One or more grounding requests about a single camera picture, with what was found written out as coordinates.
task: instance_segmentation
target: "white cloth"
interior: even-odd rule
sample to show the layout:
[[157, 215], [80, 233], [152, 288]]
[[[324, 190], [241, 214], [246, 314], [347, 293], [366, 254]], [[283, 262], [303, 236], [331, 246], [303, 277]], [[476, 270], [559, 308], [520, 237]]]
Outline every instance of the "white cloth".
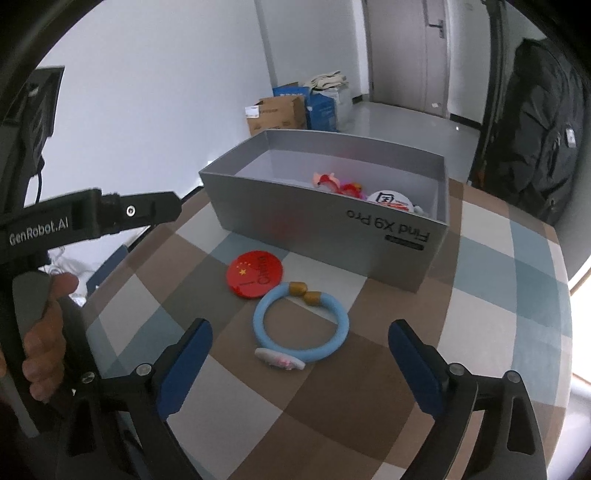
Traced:
[[314, 90], [326, 90], [327, 88], [338, 87], [346, 81], [347, 77], [342, 75], [340, 70], [337, 70], [336, 72], [318, 75], [306, 82], [304, 86]]

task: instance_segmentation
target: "gray floor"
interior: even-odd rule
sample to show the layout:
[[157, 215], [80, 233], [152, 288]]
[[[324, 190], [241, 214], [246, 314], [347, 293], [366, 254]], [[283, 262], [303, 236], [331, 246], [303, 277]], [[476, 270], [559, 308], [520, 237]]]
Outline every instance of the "gray floor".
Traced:
[[382, 103], [353, 106], [352, 135], [388, 140], [445, 157], [450, 178], [466, 182], [480, 132], [446, 118]]

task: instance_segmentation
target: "finger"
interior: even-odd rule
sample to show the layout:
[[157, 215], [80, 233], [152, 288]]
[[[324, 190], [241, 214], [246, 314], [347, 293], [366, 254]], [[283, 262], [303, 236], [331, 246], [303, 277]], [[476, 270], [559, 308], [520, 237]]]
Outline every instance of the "finger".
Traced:
[[62, 273], [51, 279], [51, 290], [49, 298], [57, 300], [70, 293], [74, 293], [78, 288], [78, 278], [71, 273]]
[[63, 326], [60, 304], [50, 300], [43, 318], [25, 335], [23, 344], [27, 356], [35, 357], [51, 350], [55, 342], [63, 336]]
[[61, 385], [63, 380], [64, 365], [60, 363], [48, 378], [31, 384], [29, 392], [35, 400], [47, 401], [56, 392], [57, 387]]
[[2, 350], [0, 350], [0, 378], [6, 375], [6, 360]]
[[29, 382], [39, 382], [48, 378], [61, 364], [66, 353], [66, 341], [62, 337], [53, 349], [35, 358], [28, 358], [22, 363], [22, 373]]

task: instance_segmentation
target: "checkered tablecloth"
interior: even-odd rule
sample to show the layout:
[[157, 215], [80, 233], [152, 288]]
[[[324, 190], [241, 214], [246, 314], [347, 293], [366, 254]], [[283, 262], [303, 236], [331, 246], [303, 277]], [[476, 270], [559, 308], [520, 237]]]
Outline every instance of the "checkered tablecloth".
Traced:
[[[521, 373], [550, 460], [571, 375], [566, 269], [554, 229], [452, 181], [450, 231], [418, 293], [224, 231], [202, 191], [177, 222], [159, 226], [83, 309], [104, 377], [154, 362], [197, 318], [214, 344], [179, 413], [168, 419], [206, 480], [399, 478], [433, 421], [423, 414], [387, 347], [406, 319], [447, 362], [474, 374]], [[331, 357], [285, 372], [254, 357], [254, 300], [230, 292], [228, 264], [254, 249], [281, 259], [284, 281], [305, 281], [349, 311], [350, 334]], [[336, 325], [297, 299], [267, 313], [269, 335], [291, 348], [324, 343]], [[476, 439], [474, 414], [450, 479]]]

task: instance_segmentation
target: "gray box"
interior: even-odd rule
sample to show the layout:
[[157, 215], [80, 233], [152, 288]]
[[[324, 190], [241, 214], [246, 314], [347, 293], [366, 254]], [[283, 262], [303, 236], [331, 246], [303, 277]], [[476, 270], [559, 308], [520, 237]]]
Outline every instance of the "gray box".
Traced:
[[[315, 173], [395, 190], [430, 218], [327, 193]], [[443, 157], [353, 135], [267, 130], [200, 172], [222, 227], [404, 290], [417, 291], [449, 224]]]

